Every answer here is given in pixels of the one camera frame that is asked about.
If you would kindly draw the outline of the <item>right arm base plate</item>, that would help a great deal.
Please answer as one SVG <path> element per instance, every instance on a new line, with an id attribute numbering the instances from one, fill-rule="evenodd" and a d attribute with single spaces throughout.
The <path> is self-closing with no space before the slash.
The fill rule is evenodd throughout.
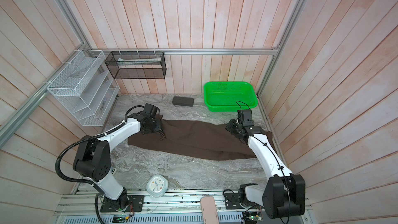
<path id="1" fill-rule="evenodd" d="M 240 202 L 240 197 L 238 193 L 227 190 L 223 192 L 223 196 L 225 199 L 226 209 L 244 209 L 243 205 Z"/>

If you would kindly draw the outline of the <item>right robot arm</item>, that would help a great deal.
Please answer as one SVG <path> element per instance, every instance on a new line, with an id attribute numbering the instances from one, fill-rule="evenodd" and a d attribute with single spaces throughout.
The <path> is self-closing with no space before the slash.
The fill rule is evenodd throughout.
<path id="1" fill-rule="evenodd" d="M 305 180 L 294 174 L 271 146 L 272 133 L 252 122 L 231 119 L 226 130 L 245 142 L 254 152 L 263 168 L 267 183 L 244 184 L 238 191 L 244 207 L 262 206 L 270 219 L 290 218 L 305 213 Z"/>

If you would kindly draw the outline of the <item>brown trousers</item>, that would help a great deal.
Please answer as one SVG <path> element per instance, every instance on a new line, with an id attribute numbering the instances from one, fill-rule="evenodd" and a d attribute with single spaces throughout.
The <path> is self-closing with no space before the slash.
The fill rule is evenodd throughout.
<path id="1" fill-rule="evenodd" d="M 173 153 L 200 159 L 225 161 L 251 159 L 256 155 L 226 130 L 227 124 L 212 124 L 193 120 L 165 120 L 162 132 L 135 134 L 127 143 L 142 149 Z"/>

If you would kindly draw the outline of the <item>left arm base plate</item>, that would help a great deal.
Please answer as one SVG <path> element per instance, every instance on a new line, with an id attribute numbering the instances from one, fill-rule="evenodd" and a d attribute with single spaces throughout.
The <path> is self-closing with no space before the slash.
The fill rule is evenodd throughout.
<path id="1" fill-rule="evenodd" d="M 112 212 L 141 212 L 144 204 L 144 195 L 126 195 L 117 200 L 105 198 L 101 205 L 101 213 Z"/>

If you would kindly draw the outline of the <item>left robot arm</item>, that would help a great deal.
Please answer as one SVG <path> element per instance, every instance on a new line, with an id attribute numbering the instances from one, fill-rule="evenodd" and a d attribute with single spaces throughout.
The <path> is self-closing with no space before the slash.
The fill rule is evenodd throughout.
<path id="1" fill-rule="evenodd" d="M 126 189 L 111 173 L 111 151 L 127 138 L 141 133 L 161 131 L 157 114 L 140 112 L 130 115 L 116 127 L 78 145 L 73 169 L 111 201 L 127 201 Z"/>

